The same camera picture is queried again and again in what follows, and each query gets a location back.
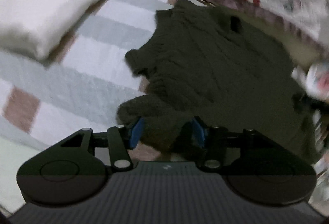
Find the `checked pastel bed sheet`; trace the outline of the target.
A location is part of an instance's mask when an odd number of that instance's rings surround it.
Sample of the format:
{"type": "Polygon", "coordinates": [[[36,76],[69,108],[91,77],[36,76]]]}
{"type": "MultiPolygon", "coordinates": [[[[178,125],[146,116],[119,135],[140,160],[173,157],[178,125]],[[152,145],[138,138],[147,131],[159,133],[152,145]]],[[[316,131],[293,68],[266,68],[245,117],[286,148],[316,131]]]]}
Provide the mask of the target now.
{"type": "Polygon", "coordinates": [[[177,0],[101,0],[63,37],[44,62],[1,52],[1,207],[24,203],[18,167],[73,132],[105,131],[117,107],[143,94],[125,54],[144,45],[156,28],[155,14],[177,0]]]}

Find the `dark green knit sweater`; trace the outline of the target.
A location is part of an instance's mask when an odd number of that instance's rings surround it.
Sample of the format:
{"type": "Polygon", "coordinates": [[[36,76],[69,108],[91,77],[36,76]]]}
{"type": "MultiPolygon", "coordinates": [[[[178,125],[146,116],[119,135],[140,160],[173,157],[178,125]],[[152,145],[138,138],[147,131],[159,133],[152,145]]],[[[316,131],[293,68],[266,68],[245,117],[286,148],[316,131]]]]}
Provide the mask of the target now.
{"type": "Polygon", "coordinates": [[[183,126],[198,116],[232,132],[255,129],[309,164],[319,160],[312,112],[279,41],[221,7],[186,0],[156,20],[150,40],[125,56],[147,78],[146,94],[117,111],[123,125],[143,118],[143,143],[194,160],[196,142],[183,126]]]}

